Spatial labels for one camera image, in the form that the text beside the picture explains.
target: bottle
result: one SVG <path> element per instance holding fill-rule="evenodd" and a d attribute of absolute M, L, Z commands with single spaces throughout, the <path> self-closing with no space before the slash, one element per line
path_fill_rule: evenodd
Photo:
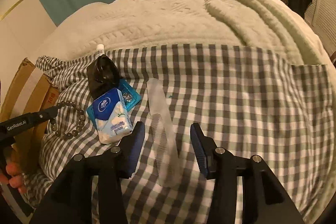
<path fill-rule="evenodd" d="M 105 54 L 105 46 L 103 44 L 98 44 L 96 48 L 96 59 L 103 54 Z"/>

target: cardboard box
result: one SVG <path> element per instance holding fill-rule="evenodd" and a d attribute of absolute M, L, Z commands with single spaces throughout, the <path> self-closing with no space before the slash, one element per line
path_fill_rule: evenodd
<path fill-rule="evenodd" d="M 29 112 L 37 112 L 55 105 L 59 92 L 51 84 L 48 76 L 36 68 L 28 59 L 24 59 L 6 94 L 0 122 Z M 34 172 L 38 166 L 38 157 L 48 122 L 44 122 L 17 136 L 13 145 L 16 158 L 25 173 Z"/>

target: plaid bedsheet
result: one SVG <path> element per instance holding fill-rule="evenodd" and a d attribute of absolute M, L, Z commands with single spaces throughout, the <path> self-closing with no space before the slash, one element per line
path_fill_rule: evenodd
<path fill-rule="evenodd" d="M 199 173 L 190 142 L 190 125 L 200 123 L 234 155 L 259 154 L 285 187 L 304 216 L 329 173 L 334 151 L 332 91 L 324 65 L 293 66 L 269 50 L 215 45 L 172 45 L 114 50 L 106 53 L 121 75 L 142 96 L 130 112 L 143 121 L 146 137 L 135 175 L 122 180 L 129 223 L 205 223 L 214 187 Z M 41 57 L 37 66 L 59 86 L 58 101 L 70 100 L 86 109 L 89 94 L 86 67 L 94 55 L 64 62 Z M 172 117 L 182 171 L 173 188 L 157 183 L 146 82 L 162 80 Z M 77 117 L 62 108 L 58 128 L 70 131 Z M 68 160 L 77 153 L 94 156 L 110 145 L 99 143 L 88 117 L 83 132 L 61 140 L 50 125 L 40 152 L 41 171 L 26 177 L 28 198 L 37 204 Z M 98 222 L 94 180 L 93 210 Z M 241 222 L 242 184 L 239 180 L 236 223 Z"/>

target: finger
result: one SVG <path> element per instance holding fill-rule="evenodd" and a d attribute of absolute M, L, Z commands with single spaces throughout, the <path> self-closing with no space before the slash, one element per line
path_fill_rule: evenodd
<path fill-rule="evenodd" d="M 25 186 L 19 187 L 18 190 L 19 190 L 20 194 L 24 194 L 24 193 L 27 192 L 27 188 Z"/>
<path fill-rule="evenodd" d="M 12 186 L 13 188 L 18 188 L 21 186 L 24 186 L 24 181 L 23 181 L 23 176 L 18 175 L 18 176 L 14 176 L 9 180 L 9 184 L 10 186 Z"/>
<path fill-rule="evenodd" d="M 3 174 L 0 174 L 0 183 L 3 183 L 3 184 L 8 184 L 9 183 L 8 179 Z"/>
<path fill-rule="evenodd" d="M 14 163 L 14 162 L 11 162 L 11 163 L 7 164 L 6 171 L 11 176 L 20 175 L 22 173 L 19 165 Z"/>

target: black handle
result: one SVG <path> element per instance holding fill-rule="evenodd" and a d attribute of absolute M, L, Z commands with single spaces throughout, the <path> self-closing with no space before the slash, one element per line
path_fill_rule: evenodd
<path fill-rule="evenodd" d="M 52 106 L 39 112 L 26 113 L 0 123 L 0 147 L 6 147 L 15 143 L 15 140 L 11 140 L 12 137 L 40 123 L 46 122 L 51 118 L 55 118 L 58 113 L 58 108 L 59 107 Z"/>
<path fill-rule="evenodd" d="M 98 205 L 101 224 L 128 224 L 119 178 L 116 167 L 111 163 L 110 168 L 101 169 L 98 178 Z"/>
<path fill-rule="evenodd" d="M 235 156 L 224 150 L 213 152 L 218 159 L 218 174 L 212 195 L 207 224 L 230 224 L 235 222 L 237 199 L 237 175 Z"/>
<path fill-rule="evenodd" d="M 3 150 L 0 151 L 0 168 L 2 173 L 6 176 L 6 178 L 11 179 L 12 176 L 10 176 L 7 171 L 6 171 L 6 159 L 5 156 L 3 154 Z M 32 212 L 33 209 L 32 207 L 30 207 L 22 198 L 20 192 L 18 191 L 18 189 L 15 189 L 13 187 L 11 187 L 8 184 L 8 189 L 11 193 L 11 195 L 13 196 L 13 198 L 15 199 L 17 205 L 19 205 L 19 207 L 21 208 L 22 212 L 26 215 L 29 216 Z"/>
<path fill-rule="evenodd" d="M 253 182 L 257 203 L 257 218 L 255 224 L 295 223 L 305 224 L 294 202 L 283 188 L 278 178 L 274 175 L 267 163 L 259 157 L 257 161 L 251 157 Z"/>
<path fill-rule="evenodd" d="M 70 207 L 77 212 L 83 222 L 91 223 L 92 177 L 86 170 L 85 160 L 75 162 L 72 158 L 70 164 L 73 165 L 70 182 Z"/>

